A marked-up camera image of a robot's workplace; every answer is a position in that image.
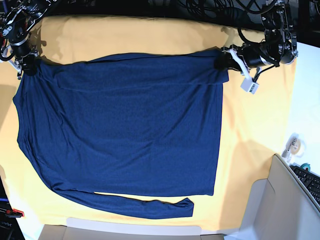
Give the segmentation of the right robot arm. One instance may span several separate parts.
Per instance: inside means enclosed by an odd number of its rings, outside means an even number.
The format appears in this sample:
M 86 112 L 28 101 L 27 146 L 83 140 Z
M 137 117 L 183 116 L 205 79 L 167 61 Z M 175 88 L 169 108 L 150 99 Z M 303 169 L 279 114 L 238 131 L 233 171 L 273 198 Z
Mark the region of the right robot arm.
M 31 43 L 31 30 L 55 4 L 55 0 L 17 0 L 6 6 L 2 1 L 0 61 L 8 62 L 17 71 L 18 80 L 23 74 L 33 76 L 37 72 L 35 59 L 39 51 Z

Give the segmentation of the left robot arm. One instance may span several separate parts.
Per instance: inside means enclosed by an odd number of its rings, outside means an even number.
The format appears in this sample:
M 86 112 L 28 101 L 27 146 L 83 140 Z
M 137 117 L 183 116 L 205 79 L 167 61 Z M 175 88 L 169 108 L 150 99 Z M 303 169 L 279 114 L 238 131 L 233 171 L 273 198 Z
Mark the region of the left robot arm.
M 254 42 L 245 37 L 242 28 L 237 33 L 243 41 L 242 46 L 231 45 L 221 48 L 214 65 L 219 70 L 231 69 L 244 72 L 233 59 L 231 50 L 244 63 L 247 70 L 271 65 L 290 64 L 298 56 L 297 35 L 291 15 L 290 4 L 284 0 L 267 0 L 261 10 L 251 10 L 250 5 L 240 3 L 247 13 L 258 14 L 264 27 L 264 39 Z

